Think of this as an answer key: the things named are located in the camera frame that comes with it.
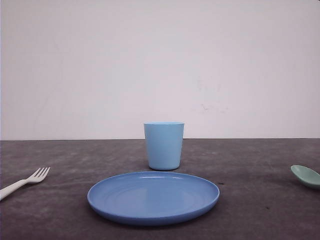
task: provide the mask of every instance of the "fork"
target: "fork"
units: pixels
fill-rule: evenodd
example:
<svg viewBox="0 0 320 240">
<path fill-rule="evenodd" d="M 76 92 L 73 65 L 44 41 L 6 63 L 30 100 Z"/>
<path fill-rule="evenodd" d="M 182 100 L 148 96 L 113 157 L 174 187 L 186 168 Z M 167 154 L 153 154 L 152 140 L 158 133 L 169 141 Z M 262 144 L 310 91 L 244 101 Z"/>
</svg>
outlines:
<svg viewBox="0 0 320 240">
<path fill-rule="evenodd" d="M 25 184 L 37 184 L 40 183 L 45 177 L 47 176 L 48 172 L 50 170 L 50 167 L 43 167 L 39 168 L 37 171 L 34 172 L 30 177 L 27 179 L 22 179 L 20 181 L 17 181 L 3 189 L 0 190 L 0 201 L 4 199 L 9 194 L 13 193 L 18 188 L 21 188 Z"/>
</svg>

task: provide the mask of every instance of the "table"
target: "table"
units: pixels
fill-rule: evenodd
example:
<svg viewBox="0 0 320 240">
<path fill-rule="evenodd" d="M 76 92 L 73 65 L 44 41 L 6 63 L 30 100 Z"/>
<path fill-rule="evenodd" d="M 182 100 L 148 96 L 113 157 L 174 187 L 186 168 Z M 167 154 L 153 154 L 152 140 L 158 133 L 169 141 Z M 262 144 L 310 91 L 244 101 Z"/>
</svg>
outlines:
<svg viewBox="0 0 320 240">
<path fill-rule="evenodd" d="M 216 183 L 218 203 L 191 221 L 136 227 L 98 216 L 87 193 L 105 178 L 151 171 L 144 140 L 2 141 L 1 188 L 51 170 L 0 202 L 1 239 L 317 239 L 320 190 L 301 185 L 294 164 L 320 172 L 320 139 L 184 139 L 174 172 Z"/>
</svg>

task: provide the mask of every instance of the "cup rim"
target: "cup rim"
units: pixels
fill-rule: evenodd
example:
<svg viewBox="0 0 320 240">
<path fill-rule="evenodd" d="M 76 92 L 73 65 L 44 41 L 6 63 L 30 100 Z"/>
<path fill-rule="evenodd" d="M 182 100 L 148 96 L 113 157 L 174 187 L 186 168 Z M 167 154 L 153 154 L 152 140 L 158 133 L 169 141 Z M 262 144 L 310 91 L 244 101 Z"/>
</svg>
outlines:
<svg viewBox="0 0 320 240">
<path fill-rule="evenodd" d="M 144 123 L 145 125 L 179 125 L 184 124 L 181 121 L 148 121 Z"/>
</svg>

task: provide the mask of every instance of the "fork handle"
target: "fork handle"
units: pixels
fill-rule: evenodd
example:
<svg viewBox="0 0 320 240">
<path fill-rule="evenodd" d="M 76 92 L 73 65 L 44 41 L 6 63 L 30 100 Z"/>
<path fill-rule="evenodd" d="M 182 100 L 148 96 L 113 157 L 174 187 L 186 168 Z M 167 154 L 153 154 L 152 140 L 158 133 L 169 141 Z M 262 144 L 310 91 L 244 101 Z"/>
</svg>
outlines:
<svg viewBox="0 0 320 240">
<path fill-rule="evenodd" d="M 9 194 L 13 193 L 18 188 L 21 188 L 23 185 L 25 185 L 28 181 L 26 179 L 22 179 L 20 181 L 17 181 L 9 186 L 6 186 L 5 188 L 0 190 L 0 201 L 4 199 Z"/>
</svg>

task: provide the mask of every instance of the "tableware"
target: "tableware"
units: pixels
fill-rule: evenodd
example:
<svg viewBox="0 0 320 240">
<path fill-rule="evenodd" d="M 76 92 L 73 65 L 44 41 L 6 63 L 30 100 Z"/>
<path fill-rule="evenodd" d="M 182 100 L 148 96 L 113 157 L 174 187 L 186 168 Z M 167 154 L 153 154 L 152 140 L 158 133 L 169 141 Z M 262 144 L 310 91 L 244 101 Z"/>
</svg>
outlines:
<svg viewBox="0 0 320 240">
<path fill-rule="evenodd" d="M 0 190 L 0 201 L 4 199 L 9 194 L 13 193 L 18 188 L 21 188 L 25 184 L 37 184 L 42 182 L 45 177 L 47 176 L 48 172 L 50 170 L 50 167 L 43 167 L 39 168 L 37 171 L 35 171 L 30 177 L 27 179 L 22 179 L 20 181 L 17 181 L 3 189 Z"/>
<path fill-rule="evenodd" d="M 146 122 L 144 135 L 150 168 L 167 171 L 179 167 L 184 135 L 183 122 Z"/>
<path fill-rule="evenodd" d="M 106 178 L 89 190 L 87 199 L 95 212 L 111 221 L 159 226 L 203 215 L 219 195 L 219 188 L 201 177 L 143 171 Z"/>
<path fill-rule="evenodd" d="M 320 174 L 316 171 L 301 165 L 292 165 L 290 167 L 293 174 L 301 183 L 309 188 L 320 189 Z"/>
</svg>

